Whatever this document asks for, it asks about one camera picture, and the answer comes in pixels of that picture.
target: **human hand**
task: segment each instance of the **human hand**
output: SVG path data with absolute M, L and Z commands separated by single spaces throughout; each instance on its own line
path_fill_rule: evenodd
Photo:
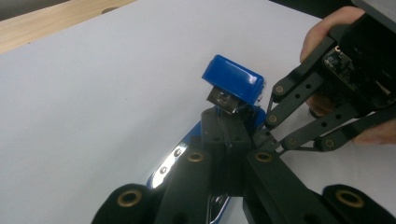
M 312 27 L 305 37 L 300 62 L 306 59 L 334 26 L 353 23 L 363 14 L 364 11 L 357 7 L 342 7 Z M 318 116 L 334 110 L 331 100 L 323 95 L 315 94 L 306 103 Z M 367 129 L 352 141 L 359 145 L 396 144 L 396 119 Z

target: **robotic hand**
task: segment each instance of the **robotic hand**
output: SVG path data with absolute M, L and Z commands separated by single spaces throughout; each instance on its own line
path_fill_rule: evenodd
M 203 76 L 214 85 L 208 100 L 215 106 L 147 186 L 116 189 L 93 223 L 217 223 L 230 197 L 244 198 L 249 223 L 396 223 L 357 189 L 329 186 L 317 195 L 279 158 L 289 150 L 336 150 L 395 118 L 394 39 L 368 15 L 333 29 L 275 84 L 266 115 L 257 105 L 264 79 L 215 57 Z M 276 140 L 271 131 L 314 93 L 331 97 L 334 111 Z

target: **human finger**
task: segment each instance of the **human finger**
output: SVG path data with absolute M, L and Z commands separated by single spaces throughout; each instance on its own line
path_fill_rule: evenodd
M 396 144 L 396 119 L 365 130 L 352 141 L 357 145 Z
M 324 95 L 314 94 L 306 100 L 306 103 L 318 117 L 325 116 L 334 110 L 334 104 Z

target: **black plastic part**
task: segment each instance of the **black plastic part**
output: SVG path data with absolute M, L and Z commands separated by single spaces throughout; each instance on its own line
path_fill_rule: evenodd
M 322 70 L 323 65 L 321 60 L 323 55 L 335 46 L 336 43 L 334 40 L 325 37 L 300 66 L 293 69 L 286 77 L 280 79 L 272 89 L 274 103 L 281 102 L 305 78 L 310 76 L 312 72 Z
M 96 213 L 92 224 L 151 223 L 155 216 L 152 197 L 152 192 L 146 186 L 122 186 L 110 194 Z
M 271 0 L 285 7 L 290 7 L 303 13 L 325 18 L 340 7 L 352 6 L 349 0 Z
M 243 160 L 251 140 L 239 114 L 216 107 L 202 114 L 203 149 L 213 158 L 213 195 L 242 196 Z
M 387 210 L 361 191 L 345 185 L 326 187 L 322 194 L 329 210 L 346 224 L 396 223 Z
M 262 147 L 270 142 L 276 143 L 276 139 L 271 134 L 269 129 L 261 129 L 253 134 L 253 142 L 256 148 Z
M 359 115 L 358 111 L 351 104 L 340 105 L 326 116 L 312 121 L 303 128 L 289 134 L 282 140 L 282 147 L 286 150 L 295 150 L 305 143 L 316 139 L 321 134 L 337 128 L 344 122 Z
M 169 179 L 155 224 L 209 223 L 210 165 L 210 154 L 201 150 L 199 138 L 192 138 Z
M 339 44 L 356 67 L 355 95 L 372 110 L 396 102 L 395 39 L 395 33 L 365 14 L 346 29 Z
M 315 141 L 315 146 L 322 151 L 333 151 L 343 146 L 350 139 L 356 137 L 364 130 L 396 118 L 396 105 L 378 111 L 372 115 L 349 123 Z
M 336 43 L 340 43 L 341 39 L 344 36 L 344 33 L 349 28 L 349 26 L 350 25 L 336 25 L 332 29 L 330 29 L 328 36 L 331 39 L 333 39 Z
M 265 119 L 265 127 L 273 129 L 282 123 L 300 105 L 302 105 L 311 95 L 313 95 L 324 83 L 324 79 L 317 73 L 307 77 L 298 85 L 282 103 L 271 111 L 268 111 Z
M 249 224 L 271 224 L 271 218 L 262 207 L 260 203 L 251 203 L 244 198 L 242 202 L 242 208 L 244 209 L 245 217 Z

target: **chrome metal part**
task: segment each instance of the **chrome metal part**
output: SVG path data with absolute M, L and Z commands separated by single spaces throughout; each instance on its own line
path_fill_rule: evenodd
M 231 197 L 226 195 L 212 198 L 212 201 L 210 202 L 210 224 L 219 223 L 221 215 L 224 213 L 224 210 L 230 200 Z
M 216 87 L 213 87 L 206 100 L 230 114 L 236 111 L 239 104 L 238 98 Z
M 169 174 L 173 165 L 178 160 L 181 154 L 187 149 L 187 144 L 180 142 L 175 149 L 166 157 L 163 164 L 154 172 L 151 178 L 150 186 L 155 189 L 161 185 L 163 179 Z

